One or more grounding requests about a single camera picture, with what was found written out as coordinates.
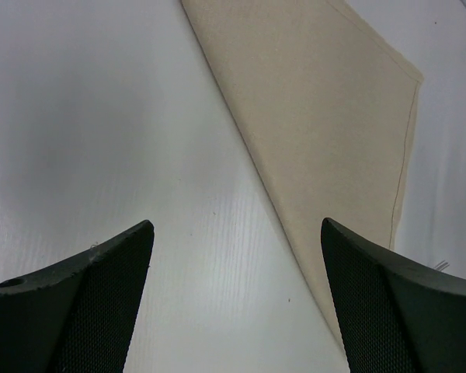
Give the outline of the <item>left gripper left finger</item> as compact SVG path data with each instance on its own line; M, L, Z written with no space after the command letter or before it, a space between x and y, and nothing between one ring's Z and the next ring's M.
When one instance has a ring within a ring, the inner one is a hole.
M0 372L122 372L154 238L145 220L0 283Z

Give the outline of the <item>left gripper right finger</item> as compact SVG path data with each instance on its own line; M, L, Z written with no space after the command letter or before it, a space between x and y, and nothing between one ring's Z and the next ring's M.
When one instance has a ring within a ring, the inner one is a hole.
M331 218L321 245L351 372L466 372L466 280Z

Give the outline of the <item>beige cloth napkin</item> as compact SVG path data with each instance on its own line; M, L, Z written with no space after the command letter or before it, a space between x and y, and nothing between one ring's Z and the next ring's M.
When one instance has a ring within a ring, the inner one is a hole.
M344 1L183 8L335 338L320 229L395 244L420 71Z

